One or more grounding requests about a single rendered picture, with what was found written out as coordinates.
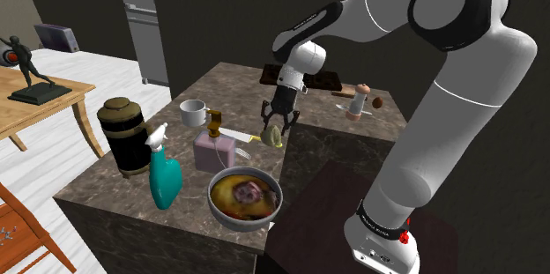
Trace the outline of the wooden block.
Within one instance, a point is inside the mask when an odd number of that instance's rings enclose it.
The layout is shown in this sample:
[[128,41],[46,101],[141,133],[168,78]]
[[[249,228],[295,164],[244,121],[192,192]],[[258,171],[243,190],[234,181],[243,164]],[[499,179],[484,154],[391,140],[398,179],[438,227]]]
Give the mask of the wooden block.
[[331,91],[331,94],[339,97],[353,98],[355,95],[355,86],[342,85],[342,89],[340,91]]

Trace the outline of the dark figure statue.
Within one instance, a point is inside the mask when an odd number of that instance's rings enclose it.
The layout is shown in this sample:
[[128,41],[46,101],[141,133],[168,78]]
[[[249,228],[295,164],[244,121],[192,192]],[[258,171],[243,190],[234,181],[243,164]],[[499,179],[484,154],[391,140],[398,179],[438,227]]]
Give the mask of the dark figure statue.
[[58,85],[37,71],[32,61],[33,55],[30,48],[22,44],[18,36],[12,35],[9,40],[0,37],[0,41],[12,47],[18,57],[19,70],[26,81],[26,87],[11,93],[8,97],[9,100],[40,106],[71,92],[70,88]]

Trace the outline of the teal spray bottle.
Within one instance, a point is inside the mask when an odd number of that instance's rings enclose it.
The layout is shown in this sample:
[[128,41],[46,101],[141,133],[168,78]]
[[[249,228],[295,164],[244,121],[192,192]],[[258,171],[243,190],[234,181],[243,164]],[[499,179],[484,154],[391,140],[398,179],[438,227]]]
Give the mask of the teal spray bottle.
[[176,159],[168,159],[163,141],[167,123],[162,123],[145,141],[151,149],[149,184],[156,207],[166,210],[182,189],[182,171]]

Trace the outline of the pink and white grinder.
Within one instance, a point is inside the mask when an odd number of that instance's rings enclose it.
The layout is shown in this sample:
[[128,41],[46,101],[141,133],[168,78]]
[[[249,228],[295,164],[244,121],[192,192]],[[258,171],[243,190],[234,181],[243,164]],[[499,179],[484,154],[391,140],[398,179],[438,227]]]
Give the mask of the pink and white grinder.
[[367,95],[370,93],[370,88],[365,84],[359,84],[355,86],[354,90],[355,94],[353,100],[346,110],[346,118],[350,121],[357,122],[363,114],[364,103]]

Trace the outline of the grey refrigerator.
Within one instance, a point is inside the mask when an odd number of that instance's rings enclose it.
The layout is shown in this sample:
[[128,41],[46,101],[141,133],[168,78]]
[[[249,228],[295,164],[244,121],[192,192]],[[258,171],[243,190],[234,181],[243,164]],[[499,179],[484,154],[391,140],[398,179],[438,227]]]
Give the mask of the grey refrigerator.
[[169,87],[154,0],[123,0],[143,84]]

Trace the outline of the white sphere with red eye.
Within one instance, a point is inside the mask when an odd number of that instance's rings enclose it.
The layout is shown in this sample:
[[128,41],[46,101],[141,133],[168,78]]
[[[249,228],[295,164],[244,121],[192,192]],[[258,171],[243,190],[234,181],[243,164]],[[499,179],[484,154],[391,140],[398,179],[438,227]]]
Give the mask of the white sphere with red eye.
[[18,57],[12,47],[7,46],[0,41],[0,66],[14,67],[18,64]]

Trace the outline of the silver knife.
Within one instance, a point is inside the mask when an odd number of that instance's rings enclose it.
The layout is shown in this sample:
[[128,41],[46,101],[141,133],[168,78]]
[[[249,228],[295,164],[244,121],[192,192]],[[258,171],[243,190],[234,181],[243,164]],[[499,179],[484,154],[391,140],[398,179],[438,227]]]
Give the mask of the silver knife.
[[[339,109],[343,109],[343,110],[348,110],[349,109],[348,106],[344,106],[342,104],[336,104],[336,107],[339,108]],[[365,111],[365,110],[361,110],[361,113],[365,114],[365,115],[373,115],[371,112],[368,112],[368,111]]]

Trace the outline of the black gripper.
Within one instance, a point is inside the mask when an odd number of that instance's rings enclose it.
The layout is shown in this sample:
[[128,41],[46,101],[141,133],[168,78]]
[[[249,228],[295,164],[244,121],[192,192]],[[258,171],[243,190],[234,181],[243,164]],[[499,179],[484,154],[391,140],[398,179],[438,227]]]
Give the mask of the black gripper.
[[296,124],[300,116],[300,112],[298,110],[294,110],[296,95],[297,91],[293,88],[278,85],[272,101],[263,101],[261,107],[261,117],[264,122],[264,130],[267,129],[270,119],[275,113],[283,115],[284,125],[280,132],[282,137]]

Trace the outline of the wooden table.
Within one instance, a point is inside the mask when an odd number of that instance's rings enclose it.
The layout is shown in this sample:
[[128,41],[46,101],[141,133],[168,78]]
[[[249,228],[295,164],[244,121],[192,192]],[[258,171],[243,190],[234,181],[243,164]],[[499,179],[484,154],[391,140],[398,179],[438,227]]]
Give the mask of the wooden table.
[[18,70],[0,67],[0,140],[9,138],[22,152],[25,145],[17,136],[21,130],[54,115],[67,107],[72,107],[78,126],[90,145],[94,154],[101,158],[104,152],[93,134],[85,109],[85,94],[95,88],[95,85],[81,83],[63,78],[53,78],[62,86],[71,89],[71,92],[46,102],[41,106],[9,100],[12,92],[22,89],[26,84]]

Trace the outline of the black and brass canister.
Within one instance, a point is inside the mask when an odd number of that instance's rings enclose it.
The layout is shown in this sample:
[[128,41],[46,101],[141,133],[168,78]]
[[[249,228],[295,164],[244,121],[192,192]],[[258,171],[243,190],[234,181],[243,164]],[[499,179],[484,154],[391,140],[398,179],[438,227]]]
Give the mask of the black and brass canister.
[[148,171],[151,149],[145,141],[152,127],[145,122],[141,107],[126,97],[114,97],[104,102],[97,117],[123,178]]

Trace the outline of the orange wooden chair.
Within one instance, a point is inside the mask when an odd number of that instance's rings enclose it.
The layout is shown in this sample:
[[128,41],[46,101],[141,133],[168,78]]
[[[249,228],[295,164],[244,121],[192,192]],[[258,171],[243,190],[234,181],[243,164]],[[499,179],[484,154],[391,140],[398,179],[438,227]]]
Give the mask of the orange wooden chair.
[[53,255],[71,274],[77,269],[58,247],[49,232],[1,182],[0,182],[0,274],[13,268],[38,248],[46,251],[32,260],[17,274],[26,274],[48,255]]

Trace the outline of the dark maroon robot stand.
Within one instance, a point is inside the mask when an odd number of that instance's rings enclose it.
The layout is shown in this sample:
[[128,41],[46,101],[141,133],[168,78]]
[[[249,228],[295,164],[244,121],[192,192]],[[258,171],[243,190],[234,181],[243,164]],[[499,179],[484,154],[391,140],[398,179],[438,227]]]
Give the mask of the dark maroon robot stand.
[[[269,231],[265,252],[289,274],[377,274],[358,263],[344,224],[355,213],[371,181],[328,161]],[[422,209],[411,215],[410,240],[417,241],[420,274],[458,274],[454,227]]]

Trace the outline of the pink soap dispenser brass pump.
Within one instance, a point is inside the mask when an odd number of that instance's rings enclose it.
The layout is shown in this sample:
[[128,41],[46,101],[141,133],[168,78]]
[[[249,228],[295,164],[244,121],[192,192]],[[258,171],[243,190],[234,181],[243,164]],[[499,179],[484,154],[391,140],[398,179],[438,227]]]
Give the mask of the pink soap dispenser brass pump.
[[236,140],[220,132],[221,112],[205,110],[211,120],[207,131],[201,131],[193,144],[195,167],[199,171],[216,174],[235,163]]

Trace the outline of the yellow-handled kitchen knife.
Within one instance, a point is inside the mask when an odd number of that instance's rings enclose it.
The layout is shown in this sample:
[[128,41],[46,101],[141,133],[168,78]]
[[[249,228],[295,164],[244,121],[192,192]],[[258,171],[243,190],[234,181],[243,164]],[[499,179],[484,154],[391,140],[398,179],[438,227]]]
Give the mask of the yellow-handled kitchen knife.
[[226,135],[226,136],[233,137],[233,138],[235,138],[239,141],[242,141],[244,143],[250,143],[253,140],[261,141],[260,136],[255,136],[255,135],[247,134],[247,133],[236,131],[236,130],[230,130],[230,129],[226,129],[226,128],[219,128],[219,132]]

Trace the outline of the grey bowl with food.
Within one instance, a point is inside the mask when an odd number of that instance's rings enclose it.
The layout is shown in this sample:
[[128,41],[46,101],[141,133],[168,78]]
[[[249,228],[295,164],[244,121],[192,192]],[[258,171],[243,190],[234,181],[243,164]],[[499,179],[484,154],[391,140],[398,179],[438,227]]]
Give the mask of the grey bowl with food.
[[268,226],[279,212],[283,193],[279,183],[254,167],[230,167],[215,174],[208,186],[212,215],[236,232]]

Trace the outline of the pale green round object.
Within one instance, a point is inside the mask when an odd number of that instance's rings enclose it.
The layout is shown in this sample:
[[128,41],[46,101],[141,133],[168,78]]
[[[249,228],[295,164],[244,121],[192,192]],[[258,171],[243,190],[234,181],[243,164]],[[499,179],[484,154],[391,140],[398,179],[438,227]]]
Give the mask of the pale green round object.
[[269,125],[265,130],[262,131],[261,141],[270,146],[270,147],[281,147],[282,146],[282,137],[279,128],[276,125]]

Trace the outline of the dark brown tray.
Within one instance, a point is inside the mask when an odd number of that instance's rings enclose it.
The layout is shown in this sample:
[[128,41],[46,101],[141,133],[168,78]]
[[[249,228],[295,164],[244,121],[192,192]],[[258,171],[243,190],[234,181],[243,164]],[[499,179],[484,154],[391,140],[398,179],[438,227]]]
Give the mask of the dark brown tray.
[[[264,66],[259,83],[262,85],[276,85],[276,80],[281,68],[281,65],[267,63]],[[308,89],[312,88],[337,92],[342,90],[342,84],[338,74],[334,71],[320,70],[315,75],[305,74],[303,82]]]

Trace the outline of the white cup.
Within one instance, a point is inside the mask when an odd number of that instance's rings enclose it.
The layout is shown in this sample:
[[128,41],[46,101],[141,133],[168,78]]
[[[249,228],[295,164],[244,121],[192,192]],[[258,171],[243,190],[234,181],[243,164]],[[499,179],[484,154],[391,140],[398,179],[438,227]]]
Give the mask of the white cup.
[[185,100],[179,108],[185,126],[199,127],[206,123],[209,108],[202,100]]

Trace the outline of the purple box appliance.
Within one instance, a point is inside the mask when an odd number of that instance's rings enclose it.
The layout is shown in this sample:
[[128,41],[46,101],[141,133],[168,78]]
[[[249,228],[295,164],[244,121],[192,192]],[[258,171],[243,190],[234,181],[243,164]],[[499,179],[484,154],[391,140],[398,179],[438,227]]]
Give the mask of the purple box appliance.
[[76,37],[69,27],[37,24],[34,29],[44,48],[68,53],[79,51]]

